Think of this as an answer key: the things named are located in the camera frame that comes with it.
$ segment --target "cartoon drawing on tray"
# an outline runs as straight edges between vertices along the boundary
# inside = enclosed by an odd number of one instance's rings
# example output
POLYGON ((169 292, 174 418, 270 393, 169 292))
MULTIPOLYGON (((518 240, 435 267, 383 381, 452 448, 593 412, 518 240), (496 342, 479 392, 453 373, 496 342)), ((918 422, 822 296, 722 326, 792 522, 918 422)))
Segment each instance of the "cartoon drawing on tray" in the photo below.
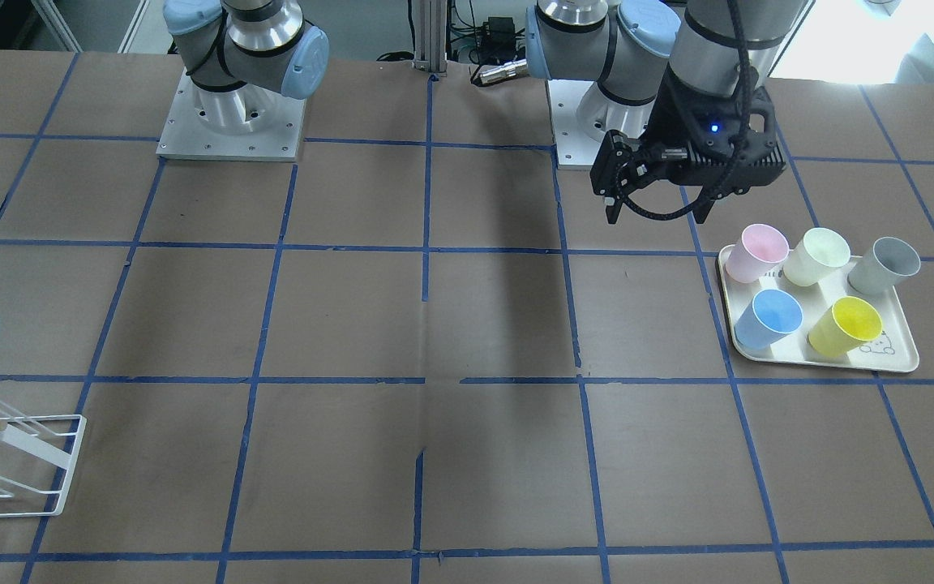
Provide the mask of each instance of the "cartoon drawing on tray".
POLYGON ((859 350, 866 352, 866 354, 896 354, 896 349, 893 348, 893 340, 889 339, 889 334, 885 332, 882 332, 881 337, 860 347, 859 350))

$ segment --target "grid line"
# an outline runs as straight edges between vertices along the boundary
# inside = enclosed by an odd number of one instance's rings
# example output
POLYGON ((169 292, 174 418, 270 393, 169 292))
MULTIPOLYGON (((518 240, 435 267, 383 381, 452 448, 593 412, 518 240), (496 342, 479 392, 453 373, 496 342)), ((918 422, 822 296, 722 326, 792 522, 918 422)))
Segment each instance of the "grid line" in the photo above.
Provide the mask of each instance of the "grid line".
POLYGON ((410 566, 410 584, 420 584, 420 539, 423 532, 423 454, 416 456, 413 470, 413 559, 410 566))
POLYGON ((251 385, 247 392, 247 419, 240 439, 240 453, 237 455, 237 469, 233 475, 233 491, 229 497, 229 513, 226 514, 225 531, 222 536, 222 551, 218 561, 218 572, 215 576, 217 584, 225 582, 226 569, 229 567, 229 549, 233 546, 233 531, 236 528, 240 494, 244 481, 244 469, 247 463, 247 451, 251 443, 251 430, 255 424, 255 406, 259 392, 260 375, 262 375, 262 362, 266 354, 266 343, 269 337, 269 325, 272 318, 273 302, 276 298, 276 282, 279 280, 279 270, 283 259, 283 240, 286 238, 290 219, 290 207, 293 206, 293 193, 298 181, 297 164, 290 167, 290 180, 286 192, 286 202, 283 206, 283 217, 279 225, 279 235, 276 238, 276 251, 273 256, 273 266, 269 277, 269 291, 266 293, 266 306, 262 314, 262 328, 259 333, 259 347, 255 352, 255 368, 251 373, 251 385))
POLYGON ((874 115, 874 121, 878 123, 878 128, 881 130, 881 134, 885 137, 886 143, 889 143, 889 148, 892 149, 893 155, 896 157, 897 163, 900 164, 900 169, 903 170, 904 176, 907 178, 907 182, 910 184, 910 189, 915 193, 916 199, 920 204, 920 208, 924 213, 924 218, 928 219, 929 225, 932 226, 934 232, 934 217, 932 217, 932 212, 928 208, 928 204, 924 203, 924 198, 920 189, 918 189, 918 184, 916 184, 915 179, 910 176, 910 170, 907 169, 907 164, 903 160, 903 157, 900 156, 900 151, 896 148, 896 144, 893 142, 893 137, 889 136, 889 130, 885 129, 885 122, 882 122, 881 116, 878 114, 878 110, 875 109, 874 104, 871 103, 871 96, 868 95, 867 89, 863 85, 859 86, 860 95, 863 95, 863 102, 867 103, 867 107, 871 110, 871 115, 874 115))
MULTIPOLYGON (((934 539, 879 539, 838 541, 796 541, 781 543, 785 552, 823 552, 854 550, 934 550, 934 539)), ((609 556, 682 556, 772 553, 771 543, 711 543, 683 546, 609 546, 609 556)), ((230 562, 283 560, 405 560, 412 558, 496 558, 496 557, 564 557, 599 556, 593 546, 580 547, 455 547, 449 550, 290 550, 230 552, 230 562)), ((60 562, 177 562, 218 561, 221 552, 49 552, 37 555, 37 563, 60 562)), ((25 553, 0 554, 0 562, 21 562, 25 553)))
POLYGON ((434 161, 434 145, 431 133, 434 130, 435 74, 427 76, 426 147, 423 158, 423 249, 420 255, 420 302, 426 303, 431 294, 431 163, 434 161))
POLYGON ((918 472, 918 467, 915 465, 915 460, 913 456, 910 455, 910 448, 907 446, 906 437, 903 436, 903 430, 900 428, 900 421, 896 418, 896 410, 893 410, 893 403, 889 400, 889 392, 885 391, 885 385, 882 384, 881 378, 878 373, 874 374, 876 380, 878 381, 878 393, 881 395, 881 401, 885 404, 885 411, 889 414, 889 421, 893 425, 893 431, 896 432, 896 440, 900 443, 900 450, 903 451, 903 458, 907 462, 907 468, 910 469, 910 476, 915 481, 915 486, 918 488, 918 496, 924 505, 924 512, 928 515, 928 521, 932 524, 932 531, 934 531, 934 509, 932 508, 932 502, 929 500, 928 492, 924 491, 924 483, 920 479, 920 473, 918 472))
MULTIPOLYGON (((42 123, 40 132, 37 134, 0 134, 0 138, 23 138, 23 140, 34 140, 34 143, 29 149, 27 158, 25 159, 21 170, 18 171, 18 176, 15 177, 14 184, 11 185, 10 191, 7 192, 6 200, 3 201, 3 205, 0 208, 0 217, 1 214, 5 212, 5 207, 10 202, 12 192, 15 191, 16 186, 19 185, 21 181, 23 171, 26 169, 29 164, 34 151, 36 151, 36 146, 40 143, 41 140, 129 140, 129 141, 157 141, 156 137, 138 137, 138 136, 81 136, 81 135, 45 135, 45 127, 48 126, 49 118, 53 111, 55 111, 56 104, 59 103, 60 96, 63 93, 64 86, 68 79, 71 76, 71 71, 73 71, 75 62, 79 58, 78 55, 74 56, 74 59, 71 60, 71 66, 68 67, 66 76, 62 81, 62 86, 57 92, 56 99, 54 100, 51 107, 49 107, 49 112, 45 116, 45 121, 42 123)), ((794 161, 796 160, 811 160, 811 161, 823 161, 823 162, 842 162, 842 163, 875 163, 875 164, 900 164, 903 166, 905 174, 908 178, 908 181, 911 184, 913 190, 915 190, 915 195, 918 196, 919 202, 922 204, 924 214, 926 214, 929 221, 932 223, 934 229, 934 221, 931 218, 931 214, 928 210, 927 205, 923 202, 922 196, 918 191, 918 188, 913 182, 912 177, 908 173, 906 166, 908 165, 934 165, 932 160, 903 160, 900 155, 898 155, 897 149, 894 147, 892 140, 890 140, 887 132, 885 130, 885 125, 877 115, 877 112, 874 111, 874 106, 868 99, 867 93, 864 92, 864 100, 867 101, 868 107, 871 108, 872 113, 875 114, 876 121, 879 123, 879 128, 885 133, 886 139, 889 141, 889 146, 893 149, 893 154, 896 155, 896 160, 878 160, 878 159, 846 159, 846 158, 825 158, 825 157, 802 157, 802 156, 792 156, 789 152, 788 145, 783 139, 782 133, 779 134, 781 137, 782 146, 785 149, 786 155, 792 161, 792 167, 796 176, 796 180, 799 183, 800 191, 802 192, 805 203, 807 203, 808 211, 811 213, 811 218, 814 221, 815 225, 818 225, 816 222, 816 214, 814 209, 812 209, 811 200, 808 199, 808 194, 805 192, 804 184, 801 181, 798 170, 795 167, 794 161)), ((700 263, 700 269, 703 273, 703 278, 705 281, 705 288, 708 292, 713 293, 712 284, 710 277, 708 276, 708 270, 705 268, 704 258, 708 256, 715 256, 714 252, 704 252, 701 250, 701 243, 697 237, 696 226, 693 225, 693 219, 688 218, 691 222, 692 237, 694 244, 696 244, 695 251, 611 251, 610 249, 570 249, 567 245, 567 236, 564 232, 563 225, 563 210, 560 206, 560 192, 559 185, 556 182, 556 156, 555 149, 550 147, 550 145, 538 145, 538 144, 519 144, 519 145, 490 145, 490 144, 457 144, 457 143, 433 143, 431 141, 431 81, 429 79, 429 111, 427 111, 427 123, 429 123, 429 133, 427 133, 427 141, 425 143, 419 143, 418 141, 388 141, 388 140, 340 140, 340 138, 306 138, 307 143, 330 143, 330 144, 388 144, 388 145, 409 145, 409 147, 425 147, 429 151, 429 165, 427 166, 426 172, 427 177, 430 178, 431 168, 430 168, 430 154, 432 148, 484 148, 484 149, 537 149, 538 151, 548 151, 551 152, 551 158, 553 160, 553 170, 555 171, 555 197, 557 199, 557 213, 559 214, 559 229, 561 236, 561 248, 560 249, 544 249, 544 248, 482 248, 482 247, 430 247, 430 241, 425 239, 422 247, 327 247, 327 245, 295 245, 295 244, 284 244, 282 243, 283 237, 285 236, 285 229, 289 223, 289 208, 290 201, 293 197, 293 178, 296 176, 297 166, 293 169, 292 173, 292 184, 290 184, 289 189, 289 198, 288 198, 288 207, 285 210, 285 217, 283 217, 282 227, 281 227, 281 236, 279 237, 278 244, 251 244, 251 243, 141 243, 139 238, 141 236, 142 225, 144 225, 146 215, 148 215, 149 208, 151 208, 152 199, 156 192, 156 185, 160 181, 160 174, 163 170, 164 162, 161 161, 159 164, 158 174, 156 174, 155 182, 151 189, 151 193, 148 196, 148 202, 144 207, 144 215, 141 218, 139 226, 137 228, 136 236, 134 237, 132 243, 126 243, 126 241, 94 241, 94 243, 82 243, 81 241, 66 241, 66 240, 52 240, 52 241, 36 241, 36 240, 0 240, 0 244, 3 245, 104 245, 104 247, 129 247, 129 260, 131 261, 133 255, 137 251, 138 247, 218 247, 218 248, 262 248, 270 249, 273 248, 276 251, 274 256, 274 270, 273 276, 270 282, 269 295, 267 296, 267 307, 266 313, 263 315, 263 321, 266 321, 269 318, 270 306, 275 294, 275 282, 277 277, 277 271, 279 262, 281 262, 281 254, 283 251, 289 251, 289 249, 306 249, 307 251, 312 251, 312 249, 323 249, 323 251, 410 251, 410 252, 422 252, 422 254, 430 254, 430 252, 451 252, 452 254, 457 254, 457 252, 463 252, 463 254, 486 254, 487 252, 505 252, 505 254, 561 254, 563 256, 563 266, 564 266, 564 277, 566 277, 566 288, 568 293, 568 310, 570 310, 570 321, 572 325, 572 335, 573 335, 573 348, 575 351, 576 366, 581 365, 581 352, 579 351, 578 346, 578 335, 575 321, 574 313, 574 298, 572 291, 572 281, 570 273, 570 261, 568 258, 570 256, 586 256, 586 255, 609 255, 609 256, 691 256, 691 258, 697 258, 698 263, 700 263)), ((430 192, 426 193, 427 202, 430 203, 430 192)), ((430 229, 430 209, 426 211, 426 230, 430 229)), ((934 258, 923 258, 924 261, 934 261, 934 258)), ((266 345, 266 336, 267 333, 263 332, 262 336, 259 338, 259 353, 255 358, 255 374, 252 374, 252 377, 197 377, 197 376, 187 376, 187 377, 165 377, 165 376, 145 376, 145 377, 121 377, 121 376, 96 376, 94 375, 94 369, 96 369, 96 361, 99 358, 101 349, 103 349, 103 344, 108 330, 110 329, 112 315, 116 310, 116 304, 118 304, 119 295, 122 292, 123 285, 125 285, 127 270, 129 267, 122 269, 122 275, 118 280, 118 288, 115 290, 114 300, 112 300, 111 309, 108 310, 107 318, 104 322, 104 328, 101 330, 101 339, 97 343, 96 354, 93 355, 93 363, 90 365, 89 373, 81 375, 0 375, 0 380, 14 380, 14 381, 70 381, 78 382, 83 381, 84 387, 82 389, 82 397, 79 400, 78 410, 84 406, 85 397, 88 395, 88 387, 90 384, 99 384, 99 382, 118 382, 118 384, 126 384, 126 382, 143 382, 144 384, 168 384, 168 382, 178 382, 179 384, 251 384, 251 394, 249 394, 249 406, 248 406, 248 422, 245 427, 244 440, 242 440, 242 451, 246 454, 247 440, 249 439, 249 426, 251 423, 251 417, 253 415, 253 392, 255 391, 257 384, 425 384, 425 378, 422 377, 262 377, 260 376, 260 359, 263 357, 264 345, 266 345)), ((490 550, 489 548, 459 548, 459 550, 446 550, 446 551, 431 551, 423 552, 419 550, 419 522, 420 517, 422 516, 422 463, 423 463, 423 452, 420 453, 418 458, 418 473, 415 476, 414 482, 414 547, 412 550, 362 550, 362 551, 289 551, 289 552, 231 552, 229 551, 227 544, 223 547, 221 552, 190 552, 190 553, 178 553, 178 554, 152 554, 152 553, 140 553, 140 552, 127 552, 127 553, 90 553, 90 554, 60 554, 60 553, 41 553, 38 551, 38 548, 41 546, 41 536, 45 532, 45 522, 48 521, 48 518, 42 518, 40 529, 36 533, 36 541, 32 543, 32 550, 29 553, 19 553, 19 554, 0 554, 0 562, 10 561, 10 562, 26 562, 25 573, 22 579, 22 582, 30 578, 31 568, 33 563, 36 562, 64 562, 64 561, 218 561, 220 562, 220 570, 222 572, 221 576, 224 579, 224 569, 222 565, 225 562, 229 561, 256 561, 256 560, 299 560, 299 559, 348 559, 348 560, 357 560, 357 559, 381 559, 381 560, 405 560, 411 559, 415 565, 415 574, 414 581, 416 582, 419 577, 418 566, 419 561, 422 558, 437 558, 441 559, 442 557, 463 557, 463 558, 472 558, 472 557, 547 557, 547 556, 599 556, 602 562, 602 573, 604 576, 604 581, 610 582, 611 575, 609 574, 609 569, 607 568, 607 557, 609 555, 653 555, 653 554, 717 554, 717 553, 748 553, 748 552, 773 552, 778 558, 778 568, 782 571, 782 580, 786 583, 786 572, 785 566, 782 563, 782 552, 801 552, 801 551, 819 551, 819 550, 860 550, 860 548, 934 548, 934 540, 881 540, 881 541, 822 541, 822 543, 781 543, 778 540, 778 537, 775 535, 775 525, 772 518, 772 511, 769 506, 768 495, 765 492, 765 485, 762 482, 762 477, 760 476, 760 467, 759 462, 757 462, 755 447, 750 440, 750 431, 748 425, 746 425, 746 417, 743 410, 743 403, 740 399, 740 393, 738 391, 738 384, 837 384, 837 385, 875 385, 883 398, 885 400, 886 410, 889 411, 890 421, 893 422, 893 429, 897 433, 897 438, 900 440, 901 448, 904 450, 904 454, 907 457, 908 465, 910 466, 911 473, 915 477, 915 482, 919 487, 919 494, 923 496, 923 503, 926 505, 926 510, 929 513, 930 520, 933 522, 934 527, 934 514, 928 501, 927 494, 924 494, 923 485, 920 484, 918 471, 913 465, 912 458, 909 456, 908 448, 904 437, 902 435, 902 430, 898 426, 898 421, 894 417, 894 412, 892 411, 892 406, 890 406, 889 399, 886 394, 886 387, 890 385, 930 385, 934 384, 934 380, 882 380, 877 374, 875 378, 867 378, 866 380, 861 380, 860 378, 855 378, 855 380, 847 380, 846 378, 841 378, 840 380, 815 380, 815 378, 742 378, 736 377, 733 374, 733 367, 730 363, 729 351, 726 350, 726 336, 724 336, 722 325, 720 324, 718 311, 716 310, 714 300, 710 296, 710 311, 712 313, 713 319, 716 324, 717 335, 720 341, 720 349, 723 351, 724 365, 727 368, 727 377, 709 377, 709 378, 667 378, 663 380, 662 378, 611 378, 611 377, 585 377, 582 375, 576 375, 576 377, 474 377, 474 378, 465 378, 461 380, 462 384, 535 384, 538 382, 549 382, 549 384, 578 384, 579 389, 581 389, 581 402, 583 406, 583 422, 585 426, 589 426, 589 432, 587 432, 587 454, 589 455, 590 469, 592 470, 592 488, 593 488, 593 498, 594 498, 594 513, 599 514, 600 518, 598 521, 598 546, 597 547, 565 547, 565 548, 529 548, 529 547, 515 547, 507 548, 507 550, 490 550), (764 507, 768 514, 768 522, 771 527, 771 539, 773 543, 737 543, 737 544, 715 544, 715 546, 649 546, 649 547, 607 547, 606 541, 603 540, 603 513, 600 508, 599 502, 599 482, 597 481, 596 476, 596 458, 593 454, 593 443, 592 443, 592 422, 589 420, 589 404, 587 404, 587 396, 585 392, 585 386, 587 384, 729 384, 731 386, 731 391, 734 392, 736 404, 739 408, 739 414, 741 415, 741 422, 743 429, 746 433, 746 440, 748 440, 749 454, 752 455, 753 459, 753 470, 756 472, 756 480, 760 482, 760 491, 761 495, 764 496, 764 507)), ((237 503, 236 499, 231 501, 230 512, 236 513, 237 503)), ((227 530, 229 530, 229 536, 231 537, 231 525, 229 525, 229 520, 227 520, 227 530)))
MULTIPOLYGON (((15 247, 129 247, 129 241, 107 239, 14 239, 0 238, 0 245, 15 247)), ((194 249, 274 249, 271 243, 234 243, 234 241, 140 241, 138 247, 169 247, 194 249)), ((416 245, 349 245, 329 243, 285 243, 285 251, 373 251, 384 254, 523 254, 548 255, 561 254, 553 247, 416 247, 416 245)), ((568 248, 569 256, 669 256, 670 258, 693 258, 695 251, 686 249, 594 249, 568 248)), ((702 251, 705 258, 716 258, 716 251, 702 251)), ((934 263, 934 255, 922 255, 922 262, 934 263)))
MULTIPOLYGON (((683 204, 689 204, 689 200, 687 200, 687 190, 682 186, 679 188, 679 196, 682 197, 683 204)), ((752 459, 752 470, 756 475, 759 497, 763 503, 763 511, 766 513, 766 524, 770 532, 773 554, 778 561, 778 572, 781 573, 782 584, 790 584, 788 568, 785 565, 785 555, 783 555, 781 548, 781 536, 778 534, 778 522, 776 522, 776 518, 773 516, 773 506, 770 504, 770 494, 766 487, 766 480, 763 477, 762 465, 759 462, 759 452, 756 451, 756 441, 752 438, 752 429, 748 426, 748 414, 746 414, 744 410, 744 400, 741 399, 741 391, 734 377, 734 366, 733 363, 730 362, 730 349, 726 344, 726 334, 723 332, 722 323, 719 322, 719 311, 716 310, 716 290, 712 287, 708 266, 705 266, 705 260, 701 258, 701 238, 698 237, 697 223, 694 221, 694 215, 692 213, 687 214, 687 223, 690 225, 690 235, 694 240, 694 251, 697 252, 697 267, 701 272, 701 280, 705 284, 705 292, 707 292, 709 296, 709 311, 712 316, 713 324, 715 325, 716 337, 719 340, 719 351, 722 352, 723 366, 726 367, 726 377, 730 381, 730 392, 734 395, 734 404, 737 407, 738 418, 741 422, 741 430, 742 433, 744 433, 745 443, 748 444, 748 457, 752 459)))
POLYGON ((611 562, 607 555, 607 537, 604 531, 604 509, 600 495, 600 476, 597 473, 597 450, 593 446, 593 419, 589 415, 589 395, 582 381, 582 349, 579 344, 579 325, 575 312, 575 291, 572 285, 572 263, 568 255, 568 228, 564 222, 564 207, 561 204, 560 181, 557 178, 557 152, 550 149, 550 176, 553 184, 553 199, 557 204, 557 237, 560 241, 560 262, 564 270, 564 293, 568 302, 568 328, 572 333, 572 354, 575 359, 575 382, 579 388, 579 406, 582 413, 582 429, 586 439, 586 465, 589 467, 589 490, 593 497, 593 522, 597 531, 597 552, 600 557, 601 581, 611 584, 611 562))
POLYGON ((16 176, 14 177, 14 182, 10 185, 10 190, 7 190, 5 197, 3 197, 2 204, 0 204, 0 221, 2 221, 2 216, 5 214, 6 208, 10 207, 10 202, 16 193, 16 188, 19 187, 19 183, 23 180, 27 167, 30 165, 31 159, 34 158, 34 151, 38 148, 41 137, 45 134, 45 128, 48 128, 49 120, 53 118, 56 107, 60 104, 60 97, 63 97, 63 90, 66 89, 67 83, 71 81, 71 74, 74 73, 75 64, 78 63, 79 56, 80 53, 75 53, 75 55, 71 57, 71 64, 67 66, 67 71, 63 74, 60 86, 56 89, 56 95, 53 97, 52 103, 49 104, 49 110, 45 112, 45 117, 41 120, 41 125, 38 127, 38 133, 34 136, 31 148, 28 149, 27 156, 24 157, 24 162, 21 163, 19 170, 16 170, 16 176))
POLYGON ((805 182, 802 182, 802 176, 798 171, 798 166, 795 164, 797 160, 792 154, 790 154, 790 148, 788 148, 788 140, 785 140, 785 132, 781 128, 781 123, 778 123, 778 140, 781 140, 781 148, 785 151, 785 156, 788 157, 790 161, 790 167, 792 167, 792 173, 795 175, 795 182, 798 183, 798 191, 802 195, 802 200, 805 203, 805 208, 809 211, 809 218, 812 219, 812 226, 819 228, 820 219, 816 218, 816 211, 812 210, 812 200, 809 199, 809 193, 805 190, 805 182))
MULTIPOLYGON (((70 384, 83 382, 84 375, 42 375, 0 373, 0 381, 33 382, 34 384, 70 384)), ((729 377, 464 377, 460 384, 562 384, 574 385, 581 380, 587 385, 708 385, 730 384, 729 377)), ((741 385, 875 385, 870 377, 735 377, 741 385)), ((93 375, 94 384, 249 384, 250 377, 200 377, 195 375, 93 375)), ((934 385, 934 378, 897 377, 882 380, 892 385, 934 385)), ((333 384, 403 384, 423 385, 425 377, 259 377, 260 384, 333 385, 333 384)))
MULTIPOLYGON (((794 156, 790 158, 807 162, 841 162, 847 164, 900 164, 901 162, 901 159, 893 158, 845 158, 836 156, 794 156)), ((904 158, 902 162, 915 166, 934 166, 934 160, 907 160, 904 158)))
MULTIPOLYGON (((75 55, 75 62, 77 62, 78 54, 75 55)), ((92 388, 92 378, 96 374, 96 367, 100 365, 100 357, 103 355, 103 347, 107 342, 107 335, 110 332, 110 325, 114 322, 114 315, 118 313, 118 304, 120 303, 120 298, 122 298, 122 290, 125 289, 125 282, 129 277, 129 272, 132 267, 132 261, 135 258, 136 251, 138 249, 137 243, 139 238, 142 236, 142 230, 146 226, 146 217, 149 216, 149 209, 153 205, 153 197, 156 196, 156 189, 161 184, 161 176, 164 173, 164 166, 166 164, 165 160, 158 159, 158 165, 156 166, 156 173, 153 175, 153 182, 151 188, 149 188, 149 193, 146 195, 146 202, 144 203, 144 209, 139 216, 139 223, 136 226, 134 235, 132 236, 132 243, 129 246, 129 252, 127 252, 125 265, 122 266, 122 273, 118 277, 118 285, 114 288, 114 296, 110 300, 110 307, 107 309, 107 315, 104 317, 103 326, 100 329, 100 336, 96 340, 96 350, 92 352, 92 361, 89 363, 88 370, 85 373, 84 382, 82 383, 81 394, 78 396, 78 403, 75 406, 74 413, 82 414, 85 410, 85 402, 88 401, 89 389, 92 388)), ((74 444, 74 437, 67 437, 66 440, 66 450, 71 450, 71 445, 74 444)), ((60 481, 63 481, 63 469, 56 469, 56 475, 53 478, 53 488, 59 488, 60 481)), ((55 500, 54 496, 50 496, 49 499, 45 502, 45 510, 49 510, 51 506, 49 504, 53 503, 55 500)), ((34 563, 36 563, 36 558, 38 552, 41 550, 41 540, 45 537, 45 529, 49 525, 49 517, 45 515, 40 521, 38 521, 38 528, 36 533, 34 533, 34 539, 31 541, 31 551, 30 557, 25 562, 24 571, 21 576, 21 584, 28 584, 31 580, 31 573, 34 570, 34 563)))

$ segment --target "pink cup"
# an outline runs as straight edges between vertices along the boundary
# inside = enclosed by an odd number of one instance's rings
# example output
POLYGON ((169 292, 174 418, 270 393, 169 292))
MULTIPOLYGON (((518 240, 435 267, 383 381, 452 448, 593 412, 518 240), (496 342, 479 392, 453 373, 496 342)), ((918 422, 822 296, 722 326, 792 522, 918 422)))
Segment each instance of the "pink cup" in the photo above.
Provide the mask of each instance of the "pink cup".
POLYGON ((755 223, 741 232, 741 239, 723 267, 734 280, 752 284, 785 259, 788 259, 788 238, 770 225, 755 223))

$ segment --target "yellow cup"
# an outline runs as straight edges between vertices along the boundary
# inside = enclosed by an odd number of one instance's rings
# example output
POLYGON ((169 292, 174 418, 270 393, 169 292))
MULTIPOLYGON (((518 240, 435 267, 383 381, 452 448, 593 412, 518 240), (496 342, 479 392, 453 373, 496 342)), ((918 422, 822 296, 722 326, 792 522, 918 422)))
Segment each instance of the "yellow cup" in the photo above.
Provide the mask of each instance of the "yellow cup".
POLYGON ((881 315, 867 300, 846 296, 809 330, 809 344, 820 354, 841 356, 877 339, 881 329, 881 315))

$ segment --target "blue joint cap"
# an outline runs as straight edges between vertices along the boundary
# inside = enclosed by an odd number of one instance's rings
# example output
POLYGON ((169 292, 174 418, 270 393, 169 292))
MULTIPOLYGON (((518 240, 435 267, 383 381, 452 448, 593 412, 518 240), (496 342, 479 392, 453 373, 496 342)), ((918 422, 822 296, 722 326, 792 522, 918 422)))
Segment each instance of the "blue joint cap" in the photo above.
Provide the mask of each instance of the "blue joint cap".
POLYGON ((619 22, 646 51, 668 59, 679 31, 679 16, 672 8, 658 0, 623 0, 619 22))
POLYGON ((165 0, 164 23, 172 37, 200 30, 222 16, 221 0, 165 0))
POLYGON ((296 100, 308 99, 319 83, 323 82, 323 74, 327 71, 327 61, 330 59, 330 40, 323 29, 309 26, 297 47, 293 49, 293 56, 283 75, 281 95, 293 97, 296 100))
POLYGON ((546 55, 542 54, 542 38, 538 36, 537 7, 529 6, 525 10, 525 60, 529 62, 529 76, 537 79, 552 79, 550 68, 546 66, 546 55))

